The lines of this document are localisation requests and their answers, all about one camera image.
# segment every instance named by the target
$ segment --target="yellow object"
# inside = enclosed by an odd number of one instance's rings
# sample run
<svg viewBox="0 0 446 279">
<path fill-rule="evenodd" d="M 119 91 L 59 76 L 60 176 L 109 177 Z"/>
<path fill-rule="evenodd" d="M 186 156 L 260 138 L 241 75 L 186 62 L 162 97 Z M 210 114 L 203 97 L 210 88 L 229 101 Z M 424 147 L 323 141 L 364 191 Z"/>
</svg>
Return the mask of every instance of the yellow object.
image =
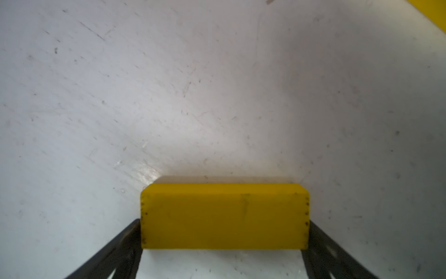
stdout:
<svg viewBox="0 0 446 279">
<path fill-rule="evenodd" d="M 409 0 L 409 2 L 446 32 L 446 0 Z"/>
<path fill-rule="evenodd" d="M 163 184 L 141 193 L 148 249 L 307 249 L 310 196 L 298 184 Z"/>
</svg>

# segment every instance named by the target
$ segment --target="yellow edge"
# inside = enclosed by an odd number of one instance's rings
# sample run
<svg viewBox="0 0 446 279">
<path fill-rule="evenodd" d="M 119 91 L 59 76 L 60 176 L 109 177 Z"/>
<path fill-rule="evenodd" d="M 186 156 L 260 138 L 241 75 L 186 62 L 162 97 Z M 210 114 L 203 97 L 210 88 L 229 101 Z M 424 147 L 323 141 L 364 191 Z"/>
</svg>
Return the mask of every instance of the yellow edge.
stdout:
<svg viewBox="0 0 446 279">
<path fill-rule="evenodd" d="M 408 0 L 446 32 L 446 0 Z"/>
</svg>

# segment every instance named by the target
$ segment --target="yellow block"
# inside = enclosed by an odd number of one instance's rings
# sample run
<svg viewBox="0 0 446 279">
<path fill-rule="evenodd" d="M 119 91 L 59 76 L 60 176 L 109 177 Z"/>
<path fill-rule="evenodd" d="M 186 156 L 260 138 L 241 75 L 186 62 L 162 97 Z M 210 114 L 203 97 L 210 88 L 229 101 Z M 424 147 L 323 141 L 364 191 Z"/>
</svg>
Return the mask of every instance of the yellow block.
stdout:
<svg viewBox="0 0 446 279">
<path fill-rule="evenodd" d="M 307 249 L 310 196 L 298 184 L 163 184 L 141 193 L 148 249 Z"/>
<path fill-rule="evenodd" d="M 409 2 L 446 32 L 446 0 L 409 0 Z"/>
</svg>

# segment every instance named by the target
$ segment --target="white floor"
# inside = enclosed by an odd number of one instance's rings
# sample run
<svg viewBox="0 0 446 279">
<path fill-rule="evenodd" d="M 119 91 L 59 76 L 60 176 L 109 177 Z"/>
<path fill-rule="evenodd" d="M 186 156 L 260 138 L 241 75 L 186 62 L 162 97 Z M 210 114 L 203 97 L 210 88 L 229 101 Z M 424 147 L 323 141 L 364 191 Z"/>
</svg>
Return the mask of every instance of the white floor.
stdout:
<svg viewBox="0 0 446 279">
<path fill-rule="evenodd" d="M 380 278 L 446 274 L 446 34 L 404 0 L 4 0 L 0 277 L 60 279 L 184 181 L 297 182 Z M 145 251 L 138 278 L 305 278 Z"/>
</svg>

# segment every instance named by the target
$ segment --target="black metal bracket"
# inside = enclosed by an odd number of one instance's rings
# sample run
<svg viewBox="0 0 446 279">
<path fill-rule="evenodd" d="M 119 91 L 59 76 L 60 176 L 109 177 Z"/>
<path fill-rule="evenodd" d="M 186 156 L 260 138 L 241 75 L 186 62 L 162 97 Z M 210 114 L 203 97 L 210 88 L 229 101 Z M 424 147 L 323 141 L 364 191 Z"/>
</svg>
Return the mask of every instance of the black metal bracket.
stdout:
<svg viewBox="0 0 446 279">
<path fill-rule="evenodd" d="M 66 279 L 135 279 L 141 260 L 141 225 L 134 220 Z M 310 222 L 308 249 L 302 257 L 309 279 L 378 279 Z"/>
<path fill-rule="evenodd" d="M 313 222 L 302 257 L 309 279 L 378 279 Z"/>
<path fill-rule="evenodd" d="M 141 260 L 141 224 L 134 220 L 66 279 L 135 279 Z"/>
</svg>

